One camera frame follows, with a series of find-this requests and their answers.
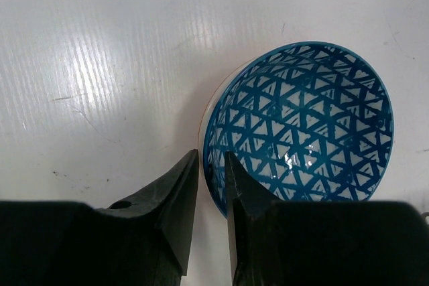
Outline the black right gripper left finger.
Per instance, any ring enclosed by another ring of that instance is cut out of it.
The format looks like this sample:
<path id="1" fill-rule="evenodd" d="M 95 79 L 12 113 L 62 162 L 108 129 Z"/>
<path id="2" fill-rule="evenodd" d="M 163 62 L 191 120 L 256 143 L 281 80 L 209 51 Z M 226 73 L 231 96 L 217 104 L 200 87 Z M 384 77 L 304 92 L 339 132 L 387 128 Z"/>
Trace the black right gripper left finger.
<path id="1" fill-rule="evenodd" d="M 2 285 L 179 285 L 188 270 L 198 152 L 108 208 L 1 203 Z"/>

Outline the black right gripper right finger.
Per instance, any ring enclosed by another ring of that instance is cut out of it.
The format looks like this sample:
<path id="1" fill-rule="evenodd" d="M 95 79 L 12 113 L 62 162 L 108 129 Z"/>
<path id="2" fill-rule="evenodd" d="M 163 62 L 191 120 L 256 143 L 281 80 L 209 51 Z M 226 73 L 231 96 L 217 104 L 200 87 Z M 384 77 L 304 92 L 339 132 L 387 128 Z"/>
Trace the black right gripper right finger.
<path id="1" fill-rule="evenodd" d="M 283 201 L 225 155 L 234 285 L 427 285 L 428 225 L 404 202 Z"/>

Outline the blue white patterned bowl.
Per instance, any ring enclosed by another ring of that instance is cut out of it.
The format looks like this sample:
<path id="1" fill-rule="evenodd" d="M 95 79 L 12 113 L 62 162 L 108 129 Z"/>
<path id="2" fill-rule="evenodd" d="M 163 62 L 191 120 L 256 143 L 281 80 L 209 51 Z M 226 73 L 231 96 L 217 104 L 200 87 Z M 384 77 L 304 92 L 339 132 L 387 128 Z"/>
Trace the blue white patterned bowl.
<path id="1" fill-rule="evenodd" d="M 298 42 L 256 58 L 228 85 L 206 129 L 203 174 L 222 214 L 228 151 L 281 200 L 365 201 L 393 134 L 387 89 L 362 57 Z"/>

